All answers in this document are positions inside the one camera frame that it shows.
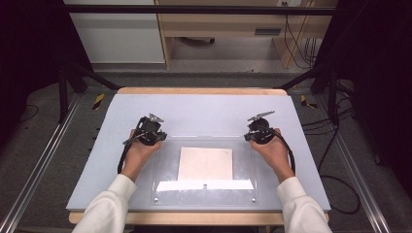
paper sheet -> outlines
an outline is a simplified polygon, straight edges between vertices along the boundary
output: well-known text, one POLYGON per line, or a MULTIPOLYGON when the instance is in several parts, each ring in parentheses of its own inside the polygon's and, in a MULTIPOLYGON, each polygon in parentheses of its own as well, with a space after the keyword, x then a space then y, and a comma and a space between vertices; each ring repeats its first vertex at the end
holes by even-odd
POLYGON ((178 181, 233 180, 232 149, 182 148, 178 181))

person's left hand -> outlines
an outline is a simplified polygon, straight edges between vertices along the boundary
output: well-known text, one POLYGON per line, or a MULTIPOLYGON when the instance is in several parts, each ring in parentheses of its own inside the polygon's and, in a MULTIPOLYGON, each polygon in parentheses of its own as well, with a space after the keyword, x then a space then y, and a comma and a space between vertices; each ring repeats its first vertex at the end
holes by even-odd
MULTIPOLYGON (((134 129, 130 133, 130 138, 133 136, 134 129)), ((161 148, 161 141, 155 143, 153 146, 146 146, 139 140, 135 140, 129 151, 127 152, 124 160, 124 167, 121 170, 121 174, 129 177, 132 181, 136 181, 140 170, 145 165, 149 157, 157 150, 161 148)))

wooden table edge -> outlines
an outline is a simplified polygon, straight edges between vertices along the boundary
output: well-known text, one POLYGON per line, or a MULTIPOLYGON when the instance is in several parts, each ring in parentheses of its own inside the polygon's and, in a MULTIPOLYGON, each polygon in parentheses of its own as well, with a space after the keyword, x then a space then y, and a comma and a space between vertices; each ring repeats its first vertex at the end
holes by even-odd
POLYGON ((227 94, 288 95, 284 89, 267 88, 192 88, 192 87, 123 87, 118 94, 227 94))
MULTIPOLYGON (((83 217, 83 212, 71 212, 69 220, 77 224, 83 217)), ((140 225, 283 225, 282 213, 230 212, 144 212, 127 213, 125 224, 140 225)))

clear acrylic sheet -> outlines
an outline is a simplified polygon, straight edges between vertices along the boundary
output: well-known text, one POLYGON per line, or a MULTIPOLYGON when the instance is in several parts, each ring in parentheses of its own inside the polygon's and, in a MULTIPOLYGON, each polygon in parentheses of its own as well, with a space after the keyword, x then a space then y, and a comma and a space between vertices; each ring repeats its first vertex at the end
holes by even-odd
POLYGON ((243 138, 172 138, 164 142, 162 151, 156 163, 152 192, 153 205, 253 206, 258 204, 257 180, 253 170, 254 159, 250 154, 250 145, 243 138), (182 150, 185 152, 186 149, 189 149, 189 153, 182 154, 182 150), (190 156, 199 163, 195 165, 186 160, 190 156), (185 172, 182 167, 191 165, 197 166, 195 167, 197 171, 191 170, 182 176, 182 172, 185 172))

black curtain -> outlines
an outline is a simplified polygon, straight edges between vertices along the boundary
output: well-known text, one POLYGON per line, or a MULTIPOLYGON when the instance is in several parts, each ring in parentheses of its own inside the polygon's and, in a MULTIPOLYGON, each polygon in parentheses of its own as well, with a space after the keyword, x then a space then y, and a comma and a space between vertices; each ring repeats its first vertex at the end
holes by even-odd
MULTIPOLYGON (((358 9, 365 2, 340 0, 338 7, 358 9)), ((352 18, 332 19, 317 62, 352 18)), ((335 71, 354 82, 354 105, 375 152, 412 197, 412 1, 368 1, 350 38, 335 71)))
MULTIPOLYGON (((92 71, 69 14, 49 11, 49 4, 64 3, 0 1, 0 146, 18 123, 28 95, 57 83, 63 65, 77 63, 92 71)), ((81 83, 80 74, 73 76, 81 83)))

